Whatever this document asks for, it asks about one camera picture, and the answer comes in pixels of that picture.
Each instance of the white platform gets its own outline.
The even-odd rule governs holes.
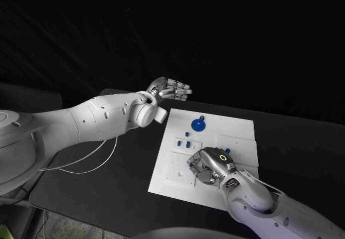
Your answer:
[[[191,127],[200,116],[205,116],[202,132]],[[205,147],[230,148],[237,168],[246,168],[259,177],[253,121],[172,109],[149,192],[227,211],[218,187],[198,181],[187,164],[194,153]]]

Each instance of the black table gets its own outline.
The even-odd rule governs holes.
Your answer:
[[[106,89],[101,95],[127,93]],[[165,100],[161,107],[254,121],[260,179],[311,206],[345,229],[345,126],[197,102]],[[198,227],[257,238],[254,232],[221,210],[149,193],[166,129],[153,122],[119,137],[107,164],[88,174],[48,171],[32,192],[31,203],[97,227],[135,236],[166,227]],[[116,139],[81,163],[67,167],[87,171],[107,159]],[[101,142],[64,149],[51,166],[85,156]]]

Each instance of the black wall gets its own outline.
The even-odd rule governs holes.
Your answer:
[[[70,2],[0,2],[0,81],[58,91],[73,107],[166,76],[192,101],[345,124],[344,25],[243,24],[221,6]]]

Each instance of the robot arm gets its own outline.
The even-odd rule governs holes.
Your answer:
[[[270,192],[220,148],[204,148],[187,162],[198,180],[220,188],[228,213],[263,239],[344,239],[341,228],[276,188]]]
[[[189,86],[165,77],[148,91],[98,96],[78,106],[26,114],[0,111],[0,194],[21,186],[64,148],[123,135],[168,112],[158,104],[165,98],[187,100]]]

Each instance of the blue knob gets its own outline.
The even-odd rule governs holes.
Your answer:
[[[205,122],[204,122],[204,116],[200,117],[200,119],[195,119],[192,121],[192,129],[198,132],[204,131],[205,130]]]

